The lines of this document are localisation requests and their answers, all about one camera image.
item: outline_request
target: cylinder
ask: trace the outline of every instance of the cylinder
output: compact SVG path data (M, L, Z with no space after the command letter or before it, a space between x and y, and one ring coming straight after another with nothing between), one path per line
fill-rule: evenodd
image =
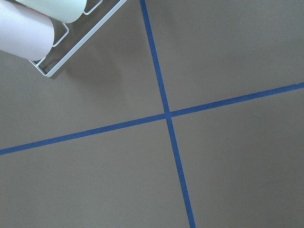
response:
M16 0L64 23L76 21L84 12L86 0Z
M0 50L32 61L50 52L54 27L49 17L5 0L0 12Z

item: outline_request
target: blue tape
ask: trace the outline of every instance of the blue tape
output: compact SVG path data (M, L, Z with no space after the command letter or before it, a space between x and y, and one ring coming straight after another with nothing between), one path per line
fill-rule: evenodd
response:
M150 20L149 20L145 0L140 0L140 4L141 4L141 8L142 8L143 21L144 21L144 24L146 27L147 37L148 37L151 55L152 55L152 59L153 59L154 69L155 69L155 73L156 73L156 77L157 77L158 87L159 87L159 90L161 93L161 98L162 98L161 101L162 101L163 109L164 109L165 116L166 116L169 136L170 136L171 145L172 145L172 149L173 149L173 155L174 155L174 159L175 159L177 173L178 173L178 177L180 180L180 187L181 187L181 192L182 192L182 195L184 198L188 221L189 221L190 228L195 228L196 226L195 226L195 221L194 221L194 217L193 217L193 213L192 213L192 207L191 207L190 198L189 198L189 194L188 194L187 184L186 184L184 171L183 171L182 164L181 164L181 157L180 157L179 148L177 145L176 136L175 136L175 132L174 132L174 128L173 128L168 99L166 96L165 86L164 86L163 79L162 79L162 72L161 72L160 64L159 64L158 57L157 57L157 51L156 51L156 47L155 47L155 43L154 43L154 38L153 38L153 34L152 34L152 29L151 29L151 25L150 25Z
M78 139L78 138L82 138L82 137L86 137L86 136L90 136L90 135L94 135L94 134L118 130L118 129L122 129L122 128L126 128L126 127L140 125L143 123L146 124L149 122L163 120L163 119L165 119L164 114L153 115L153 116L145 117L142 119L131 120L131 121L113 124L113 125L109 125L109 126L105 126L105 127L99 127L99 128L95 128L95 129L91 129L91 130L87 130L87 131L83 131L83 132L63 135L63 136L56 137L56 138L46 139L46 140L42 140L42 141L38 141L38 142L31 142L31 143L27 143L27 144L20 145L20 146L14 146L14 147L2 149L2 150L0 150L0 155L19 152L19 151L28 150L28 149L33 149L33 148L40 147L40 146L60 143L60 142L64 142L64 141L68 141L68 140L72 140L72 139Z
M216 101L216 102L212 102L209 104L202 104L202 105L198 105L198 106L191 107L191 108L185 108L185 109L173 111L173 112L171 112L171 116L175 117L175 116L179 116L179 115L185 115L185 114L189 114L189 113L194 113L194 112L199 112L199 111L203 111L203 110L207 110L207 109L211 109L211 108L231 105L231 104L235 104L235 103L239 103L239 102L249 101L249 100L253 100L253 99L257 99L257 98L261 98L261 97L265 97L265 96L285 93L285 92L289 92L289 91L293 91L293 90L297 90L297 89L303 89L303 88L304 88L304 83L299 83L299 84L284 86L284 87L280 87L280 88L276 88L276 89L265 90L265 91L258 92L258 93L238 96L238 97L234 97L231 99Z

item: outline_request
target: gray floor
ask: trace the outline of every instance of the gray floor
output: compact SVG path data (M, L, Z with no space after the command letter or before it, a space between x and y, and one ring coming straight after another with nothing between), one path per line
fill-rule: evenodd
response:
M146 4L171 111L304 82L303 1ZM164 113L138 0L52 78L0 60L0 152ZM196 227L304 227L303 116L299 89L172 118ZM175 162L164 118L2 155L0 227L188 228Z

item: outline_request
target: wire rack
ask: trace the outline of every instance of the wire rack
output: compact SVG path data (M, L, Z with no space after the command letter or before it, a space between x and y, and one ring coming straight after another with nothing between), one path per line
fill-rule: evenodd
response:
M70 50L61 57L56 64L54 64L51 67L41 67L41 65L45 62L46 57L39 61L30 61L30 63L44 76L51 77L54 75L67 61L69 58L71 58L74 53L83 46L88 39L94 35L106 22L109 20L110 17L113 16L113 14L118 11L119 8L122 7L123 4L125 4L127 0L119 0ZM83 16L87 17L89 16L93 11L95 11L98 7L101 7L103 3L103 0L98 1L90 10L84 11ZM61 23L62 28L64 28L65 32L64 34L58 38L58 40L55 42L55 44L52 46L52 49L56 49L58 45L63 41L69 38L70 29L65 23Z

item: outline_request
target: paper roll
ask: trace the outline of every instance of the paper roll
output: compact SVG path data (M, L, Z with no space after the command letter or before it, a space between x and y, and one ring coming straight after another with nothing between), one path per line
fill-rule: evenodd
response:
M0 12L0 50L32 61L50 52L54 27L47 16L5 0Z
M76 21L86 7L86 0L16 0L64 23Z

